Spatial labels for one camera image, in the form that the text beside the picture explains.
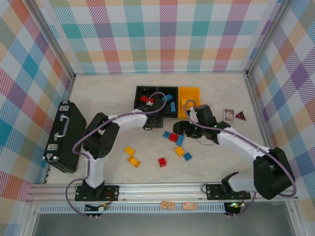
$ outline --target marble surface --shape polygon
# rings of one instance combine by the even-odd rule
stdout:
[[[103,75],[77,77],[71,95],[89,123],[94,115],[103,112],[117,115],[133,110],[137,85],[190,86],[200,88],[202,104],[208,104],[217,121],[223,120],[223,109],[243,111],[247,121],[235,119],[232,124],[239,133],[263,144],[242,74],[156,74],[156,75]],[[226,175],[239,171],[248,173],[251,166],[232,150],[219,145],[203,146],[197,140],[185,137],[183,149],[192,155],[186,162],[174,152],[175,144],[162,137],[172,131],[179,119],[165,118],[164,128],[144,131],[135,128],[120,134],[112,151],[105,157],[106,183],[166,183],[166,182],[216,182]],[[204,144],[212,141],[204,137]],[[126,146],[136,150],[141,161],[138,168],[128,163]],[[167,166],[160,168],[158,159],[165,157]],[[78,169],[64,174],[52,167],[47,183],[69,183],[84,177],[86,161],[80,157]]]

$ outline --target blue block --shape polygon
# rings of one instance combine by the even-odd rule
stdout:
[[[184,141],[184,137],[185,137],[185,135],[179,135],[179,136],[178,136],[178,139],[177,139],[177,141],[176,141],[176,145],[177,145],[177,146],[182,146],[183,141]]]
[[[168,139],[170,135],[171,135],[170,132],[165,131],[164,134],[163,134],[163,138]]]
[[[175,108],[175,102],[171,102],[171,113],[175,113],[176,108]]]
[[[192,156],[190,155],[189,152],[187,152],[186,154],[184,154],[184,159],[185,159],[186,161],[189,161],[190,159],[192,159]]]
[[[170,95],[170,94],[168,94],[167,96],[166,96],[166,101],[167,102],[169,102],[170,100],[172,100],[173,99],[173,96],[172,95]]]

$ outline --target card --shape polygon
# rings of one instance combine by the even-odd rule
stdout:
[[[234,121],[235,121],[235,113],[234,113],[234,110],[225,109],[225,110],[224,110],[223,117],[224,117],[224,121],[225,121],[225,122],[234,123]]]
[[[183,203],[184,210],[197,210],[197,203]]]
[[[161,208],[175,210],[175,203],[162,201]]]

